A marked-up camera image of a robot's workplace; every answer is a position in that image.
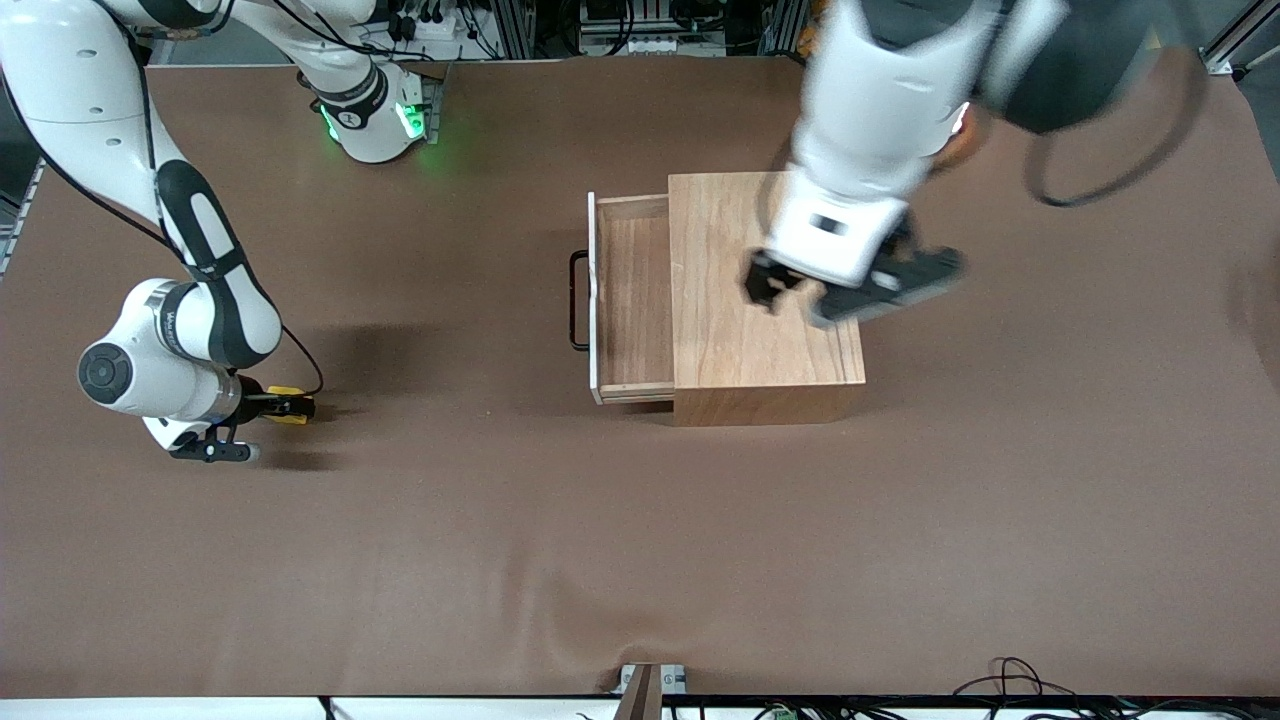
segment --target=drawer handle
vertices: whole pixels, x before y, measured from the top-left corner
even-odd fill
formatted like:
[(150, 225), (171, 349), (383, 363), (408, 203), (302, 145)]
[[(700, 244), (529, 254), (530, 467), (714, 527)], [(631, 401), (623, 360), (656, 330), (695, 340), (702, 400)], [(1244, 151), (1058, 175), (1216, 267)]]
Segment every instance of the drawer handle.
[(591, 346), (577, 341), (577, 261), (586, 260), (588, 251), (577, 250), (568, 256), (568, 343), (579, 352), (586, 352)]

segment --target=brown mat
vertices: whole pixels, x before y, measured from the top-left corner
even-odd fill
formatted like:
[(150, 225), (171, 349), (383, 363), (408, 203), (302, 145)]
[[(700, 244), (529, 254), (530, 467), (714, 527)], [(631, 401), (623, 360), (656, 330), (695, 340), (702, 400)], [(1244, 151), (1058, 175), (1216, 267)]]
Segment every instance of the brown mat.
[[(1055, 186), (1149, 149), (1181, 69)], [(46, 178), (0, 287), (5, 694), (576, 693), (643, 659), (947, 692), (1006, 653), (1080, 692), (1280, 693), (1280, 188), (1229, 79), (1088, 209), (1034, 205), (997, 128), (919, 196), (974, 270), (865, 328), (861, 414), (695, 430), (591, 404), (566, 260), (588, 190), (764, 168), (797, 68), (460, 67), (444, 141), (375, 168), (291, 69), (152, 77), (337, 418), (206, 468), (93, 407), (78, 354), (178, 269)], [(292, 350), (253, 374), (310, 382)]]

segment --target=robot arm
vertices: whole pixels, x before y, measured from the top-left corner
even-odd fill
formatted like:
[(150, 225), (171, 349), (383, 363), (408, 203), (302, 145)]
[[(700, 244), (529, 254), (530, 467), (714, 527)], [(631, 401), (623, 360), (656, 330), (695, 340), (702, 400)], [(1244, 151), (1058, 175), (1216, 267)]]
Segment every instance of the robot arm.
[[(218, 428), (312, 409), (310, 398), (264, 393), (238, 374), (279, 345), (280, 316), (209, 182), (151, 106), (125, 29), (197, 27), (216, 6), (0, 0), (0, 68), (36, 143), (84, 191), (159, 227), (187, 272), (184, 281), (150, 279), (129, 292), (115, 325), (81, 356), (81, 386), (99, 405), (143, 418), (175, 457), (206, 461), (253, 456), (233, 437), (220, 441)], [(342, 23), (340, 9), (330, 12)], [(389, 160), (421, 137), (401, 115), (421, 97), (417, 76), (326, 44), (278, 9), (242, 0), (234, 14), (298, 63), (326, 114), (340, 118), (333, 131), (352, 158)], [(97, 251), (84, 246), (90, 259)]]
[(1033, 132), (1097, 115), (1132, 77), (1142, 0), (837, 0), (810, 60), (794, 170), (750, 299), (822, 281), (815, 324), (867, 320), (946, 290), (951, 249), (913, 245), (908, 200), (965, 101)]

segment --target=wooden cabinet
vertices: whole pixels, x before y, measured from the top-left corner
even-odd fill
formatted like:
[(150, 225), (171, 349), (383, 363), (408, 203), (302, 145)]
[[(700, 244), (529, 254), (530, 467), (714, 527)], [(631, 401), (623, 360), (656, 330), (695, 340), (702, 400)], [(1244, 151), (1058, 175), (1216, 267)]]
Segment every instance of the wooden cabinet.
[(590, 387), (596, 402), (672, 401), (677, 425), (826, 423), (865, 382), (855, 323), (808, 323), (806, 283), (777, 311), (741, 278), (785, 174), (672, 176), (667, 195), (588, 197)]

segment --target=black cable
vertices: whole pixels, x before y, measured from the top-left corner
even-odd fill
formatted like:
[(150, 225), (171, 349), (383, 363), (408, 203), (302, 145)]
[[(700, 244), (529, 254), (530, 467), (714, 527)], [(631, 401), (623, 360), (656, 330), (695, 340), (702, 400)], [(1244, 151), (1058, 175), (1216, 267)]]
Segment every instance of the black cable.
[(316, 700), (320, 701), (320, 707), (324, 710), (324, 720), (338, 720), (338, 714), (333, 710), (333, 698), (329, 696), (320, 696)]
[(627, 41), (631, 40), (631, 32), (636, 27), (636, 9), (632, 5), (632, 0), (618, 0), (618, 40), (613, 44), (605, 55), (617, 55), (623, 47), (627, 46)]
[[(1120, 703), (1120, 698), (1117, 697), (1112, 697), (1111, 700), (1112, 702), (1116, 702), (1116, 705)], [(1213, 702), (1204, 702), (1190, 698), (1171, 698), (1162, 702), (1157, 702), (1156, 705), (1152, 705), (1149, 707), (1138, 708), (1133, 711), (1126, 711), (1124, 707), (1106, 707), (1101, 705), (1096, 705), (1094, 707), (1089, 708), (1089, 711), (1093, 712), (1094, 716), (1105, 717), (1107, 720), (1137, 720), (1139, 717), (1143, 717), (1144, 715), (1148, 715), (1151, 712), (1158, 712), (1161, 710), (1194, 710), (1198, 712), (1229, 715), (1231, 717), (1235, 717), (1236, 720), (1257, 720), (1257, 717), (1254, 717), (1252, 714), (1239, 710), (1236, 707), (1231, 707), (1229, 705), (1219, 705)], [(1093, 717), (1084, 715), (1083, 711), (1076, 712), (1075, 717), (1066, 715), (1056, 715), (1052, 712), (1037, 712), (1034, 715), (1028, 715), (1024, 720), (1082, 720), (1082, 719), (1093, 720)]]
[[(133, 56), (137, 58), (138, 56), (137, 40), (132, 35), (129, 35), (129, 29), (124, 27), (119, 20), (115, 20), (115, 24), (119, 26), (120, 32), (124, 33), (124, 37), (129, 42), (129, 50), (133, 51)], [(138, 63), (138, 87), (142, 90), (142, 127), (145, 128), (147, 136), (147, 169), (151, 170), (151, 176), (155, 177), (156, 143), (155, 143), (155, 133), (151, 127), (151, 86), (147, 85), (147, 72), (146, 68), (142, 67), (141, 61)], [(173, 245), (173, 241), (169, 240), (169, 228), (166, 228), (164, 223), (164, 209), (160, 208), (160, 196), (156, 195), (155, 200), (156, 200), (156, 224), (160, 225), (159, 242), (165, 247), (168, 247), (169, 252), (172, 252), (173, 256), (177, 258), (179, 263), (186, 265), (188, 264), (187, 259), (182, 256), (182, 251), (179, 251)]]
[[(1009, 674), (1009, 666), (1014, 665), (1014, 664), (1021, 665), (1023, 669), (1027, 670), (1027, 673), (1029, 673), (1032, 675), (1032, 678), (1034, 678), (1036, 694), (1044, 694), (1044, 683), (1043, 683), (1043, 680), (1039, 679), (1039, 673), (1037, 673), (1036, 669), (1032, 667), (1030, 662), (1027, 662), (1021, 657), (1014, 657), (1014, 656), (1001, 657), (1000, 659), (1000, 674), (1001, 675), (1007, 675)], [(1005, 685), (1005, 680), (1004, 679), (1001, 679), (1001, 682), (1000, 682), (1000, 694), (1006, 694), (1006, 685)]]
[(558, 27), (558, 32), (559, 32), (561, 42), (564, 45), (564, 51), (568, 53), (570, 55), (573, 55), (573, 56), (581, 55), (582, 51), (579, 50), (579, 47), (577, 47), (577, 40), (572, 40), (568, 36), (568, 31), (573, 29), (575, 27), (580, 28), (582, 20), (579, 17), (570, 18), (570, 22), (567, 23), (567, 27), (566, 27), (564, 19), (566, 19), (566, 17), (568, 17), (570, 9), (572, 9), (576, 4), (577, 4), (577, 0), (561, 0), (559, 13), (558, 13), (558, 17), (557, 17), (557, 20), (556, 20), (556, 24), (559, 26)]
[(298, 347), (303, 357), (307, 359), (307, 363), (311, 364), (311, 369), (315, 370), (316, 373), (316, 388), (310, 392), (303, 392), (302, 395), (311, 395), (311, 396), (320, 395), (320, 391), (324, 389), (324, 370), (320, 369), (320, 364), (316, 363), (316, 359), (311, 356), (311, 351), (307, 350), (307, 346), (303, 345), (301, 340), (298, 340), (298, 336), (293, 334), (293, 331), (289, 329), (289, 325), (280, 323), (280, 331), (283, 331), (284, 334), (289, 336), (289, 340), (293, 341), (293, 345)]
[(347, 50), (351, 50), (352, 53), (360, 53), (361, 55), (378, 55), (380, 58), (387, 58), (389, 60), (394, 60), (397, 55), (401, 55), (401, 56), (403, 56), (406, 59), (407, 58), (419, 58), (419, 59), (426, 60), (429, 63), (436, 61), (435, 58), (428, 55), (426, 53), (410, 53), (410, 51), (404, 51), (404, 50), (390, 50), (390, 51), (388, 51), (388, 50), (384, 50), (384, 49), (380, 49), (380, 47), (369, 47), (369, 46), (353, 45), (351, 42), (347, 42), (346, 40), (343, 40), (342, 37), (339, 37), (340, 33), (337, 29), (334, 29), (334, 27), (332, 24), (329, 24), (329, 20), (326, 20), (324, 18), (324, 15), (321, 15), (320, 13), (315, 13), (316, 18), (320, 19), (320, 23), (324, 24), (329, 29), (329, 32), (333, 33), (333, 36), (330, 37), (328, 35), (320, 32), (320, 29), (316, 28), (315, 26), (312, 26), (312, 24), (307, 23), (306, 20), (303, 20), (297, 13), (293, 12), (292, 8), (289, 8), (288, 5), (285, 5), (282, 0), (273, 0), (273, 3), (275, 3), (275, 6), (278, 6), (279, 9), (284, 10), (285, 15), (289, 15), (291, 18), (293, 18), (293, 20), (296, 23), (298, 23), (300, 26), (305, 27), (307, 29), (307, 32), (310, 32), (311, 35), (315, 35), (320, 40), (324, 40), (324, 41), (328, 41), (328, 42), (333, 42), (334, 45), (338, 45), (340, 47), (346, 47)]
[(227, 20), (232, 19), (232, 8), (236, 6), (236, 0), (227, 0), (227, 10), (223, 12), (223, 19), (218, 22), (212, 28), (209, 29), (209, 35), (214, 35), (218, 31), (227, 27)]
[(984, 676), (978, 678), (975, 680), (969, 680), (968, 683), (965, 683), (965, 684), (960, 685), (959, 688), (951, 691), (951, 694), (961, 694), (963, 692), (968, 691), (969, 688), (972, 688), (974, 685), (980, 685), (982, 683), (988, 683), (991, 680), (1000, 680), (1001, 683), (1004, 683), (1006, 680), (1030, 680), (1030, 682), (1036, 683), (1037, 685), (1041, 685), (1041, 687), (1044, 687), (1044, 688), (1051, 688), (1051, 689), (1055, 689), (1055, 691), (1057, 691), (1057, 692), (1060, 692), (1062, 694), (1069, 694), (1069, 696), (1075, 697), (1075, 691), (1071, 691), (1070, 688), (1064, 688), (1062, 685), (1059, 685), (1056, 683), (1050, 683), (1048, 680), (1041, 680), (1039, 675), (1004, 675), (1004, 674), (1001, 674), (1001, 675), (984, 675)]
[(721, 10), (721, 17), (699, 23), (698, 18), (694, 17), (692, 0), (673, 0), (671, 3), (671, 20), (687, 32), (712, 32), (724, 27), (724, 10)]
[(796, 53), (795, 50), (769, 50), (764, 54), (765, 58), (780, 56), (787, 58), (795, 63), (800, 63), (801, 67), (806, 67), (809, 60), (805, 60), (804, 55)]
[(467, 35), (475, 33), (476, 45), (480, 50), (489, 56), (490, 60), (500, 60), (502, 55), (489, 44), (489, 38), (484, 35), (484, 26), (480, 24), (480, 19), (476, 15), (476, 8), (471, 4), (471, 0), (460, 0), (458, 14), (462, 15), (462, 24), (467, 26)]
[[(1187, 15), (1187, 10), (1180, 3), (1175, 3), (1175, 5), (1179, 8), (1178, 22), (1183, 26), (1184, 35), (1187, 35), (1188, 29), (1194, 27), (1193, 19)], [(1196, 120), (1199, 119), (1201, 111), (1204, 109), (1204, 97), (1208, 95), (1208, 70), (1204, 69), (1203, 64), (1196, 63), (1188, 72), (1188, 78), (1187, 94), (1174, 127), (1160, 141), (1160, 145), (1132, 169), (1097, 190), (1076, 195), (1075, 197), (1053, 197), (1046, 190), (1044, 182), (1053, 138), (1052, 136), (1042, 135), (1032, 141), (1032, 147), (1027, 151), (1027, 159), (1023, 165), (1023, 183), (1027, 187), (1027, 192), (1037, 201), (1052, 208), (1080, 208), (1107, 199), (1137, 184), (1138, 181), (1162, 165), (1187, 141), (1187, 137), (1190, 136), (1192, 129), (1196, 127)]]

